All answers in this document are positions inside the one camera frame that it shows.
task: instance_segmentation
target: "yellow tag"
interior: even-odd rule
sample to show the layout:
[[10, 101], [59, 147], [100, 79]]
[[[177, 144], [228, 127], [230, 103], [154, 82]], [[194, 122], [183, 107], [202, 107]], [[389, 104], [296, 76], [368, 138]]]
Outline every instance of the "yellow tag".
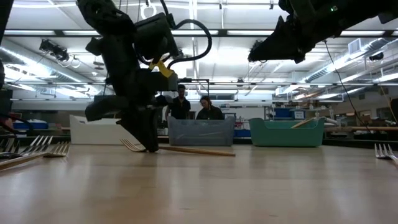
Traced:
[[151, 63], [149, 65], [149, 68], [154, 69], [155, 66], [157, 66], [159, 68], [159, 71], [161, 72], [161, 74], [164, 75], [166, 78], [170, 77], [173, 74], [173, 71], [168, 69], [161, 60], [159, 60], [159, 62], [157, 64]]

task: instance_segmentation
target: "green bin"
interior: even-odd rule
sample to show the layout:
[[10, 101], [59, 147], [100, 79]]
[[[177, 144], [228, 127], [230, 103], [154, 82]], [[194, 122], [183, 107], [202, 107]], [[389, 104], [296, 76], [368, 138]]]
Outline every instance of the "green bin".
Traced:
[[299, 121], [264, 121], [250, 119], [251, 141], [265, 147], [318, 147], [322, 145], [325, 118], [314, 119], [299, 128]]

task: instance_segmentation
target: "person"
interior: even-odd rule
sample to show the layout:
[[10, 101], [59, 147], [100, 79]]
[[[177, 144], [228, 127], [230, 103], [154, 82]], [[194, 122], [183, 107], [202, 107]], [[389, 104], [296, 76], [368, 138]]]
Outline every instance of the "person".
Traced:
[[166, 121], [170, 110], [175, 119], [189, 119], [191, 103], [185, 98], [185, 85], [178, 85], [178, 97], [173, 99], [173, 103], [167, 107], [165, 112]]
[[199, 111], [197, 119], [224, 120], [223, 112], [221, 109], [211, 104], [211, 100], [208, 96], [203, 96], [200, 99], [200, 104], [203, 109]]

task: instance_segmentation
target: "table surface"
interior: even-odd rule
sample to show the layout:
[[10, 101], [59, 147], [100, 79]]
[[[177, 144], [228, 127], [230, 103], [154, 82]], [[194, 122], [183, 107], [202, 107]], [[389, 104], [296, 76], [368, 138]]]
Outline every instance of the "table surface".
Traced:
[[4, 224], [396, 223], [398, 170], [374, 151], [206, 147], [218, 157], [71, 146], [0, 172]]

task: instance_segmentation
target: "dark shirt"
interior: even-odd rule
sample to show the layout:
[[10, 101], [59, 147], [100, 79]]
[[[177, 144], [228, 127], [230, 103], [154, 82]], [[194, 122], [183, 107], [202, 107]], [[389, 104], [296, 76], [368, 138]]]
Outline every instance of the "dark shirt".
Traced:
[[218, 119], [218, 120], [223, 120], [223, 112], [215, 107], [215, 106], [210, 106], [210, 110], [203, 108], [202, 110], [199, 111], [197, 119]]
[[189, 111], [191, 110], [191, 103], [184, 98], [181, 102], [178, 97], [173, 99], [173, 103], [170, 105], [172, 111], [172, 117], [175, 119], [187, 119]]

